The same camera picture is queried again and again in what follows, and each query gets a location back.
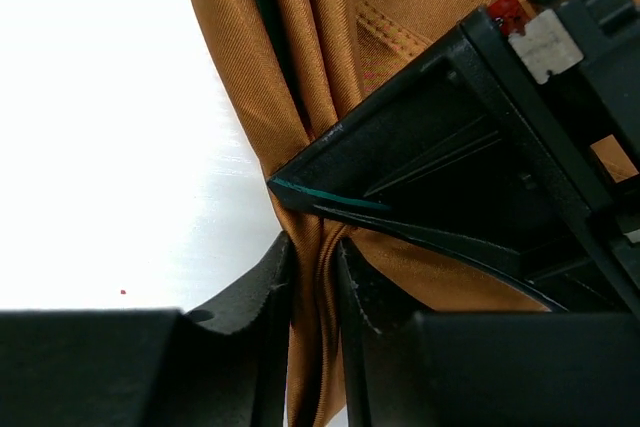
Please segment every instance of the black plastic part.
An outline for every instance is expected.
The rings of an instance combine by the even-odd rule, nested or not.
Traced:
[[[187,315],[0,313],[0,425],[282,426],[294,262],[282,234]]]
[[[349,425],[636,426],[630,314],[436,314],[337,249]]]
[[[536,84],[480,8],[269,187],[291,209],[455,257],[552,309],[640,316],[640,247],[615,221],[635,212],[640,189],[615,185],[591,150],[614,134],[640,166],[637,10],[630,17],[627,0],[534,1],[557,12],[583,62]],[[613,25],[615,35],[603,31]]]

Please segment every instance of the green strip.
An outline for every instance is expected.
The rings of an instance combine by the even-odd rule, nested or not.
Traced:
[[[368,200],[352,199],[350,197],[342,197],[340,195],[331,194],[329,192],[323,192],[321,190],[309,189],[308,187],[292,184],[291,182],[287,182],[286,180],[282,180],[278,178],[272,178],[271,182],[273,182],[274,184],[281,185],[282,187],[295,190],[297,192],[302,192],[303,194],[312,195],[320,199],[333,200],[334,202],[338,202],[340,204],[354,205],[356,207],[366,207],[368,209],[376,209],[376,210],[391,210],[391,207],[385,204],[378,204],[376,202],[370,202]]]

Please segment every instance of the orange-brown cloth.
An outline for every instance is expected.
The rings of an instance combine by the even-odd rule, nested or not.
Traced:
[[[277,0],[293,57],[303,124],[254,0],[192,0],[208,49],[265,176],[294,157],[469,11],[491,0]],[[425,108],[429,108],[425,99]],[[612,145],[599,152],[628,175]],[[344,405],[331,254],[350,236],[366,259],[442,310],[544,310],[460,262],[388,236],[274,209],[296,246],[289,422],[322,426]]]

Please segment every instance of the brown fabric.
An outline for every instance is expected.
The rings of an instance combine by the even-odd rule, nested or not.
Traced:
[[[265,175],[300,152],[458,19],[490,0],[278,0],[306,130],[253,0],[192,0],[218,72]],[[605,155],[613,155],[605,149]],[[615,155],[608,160],[622,164]],[[439,310],[543,310],[459,262],[382,234],[287,212],[299,259],[288,378],[292,425],[324,425],[344,404],[331,253],[349,235],[377,269]]]

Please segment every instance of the white surface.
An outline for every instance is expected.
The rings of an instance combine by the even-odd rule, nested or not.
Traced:
[[[190,309],[279,231],[189,0],[0,0],[0,309]]]

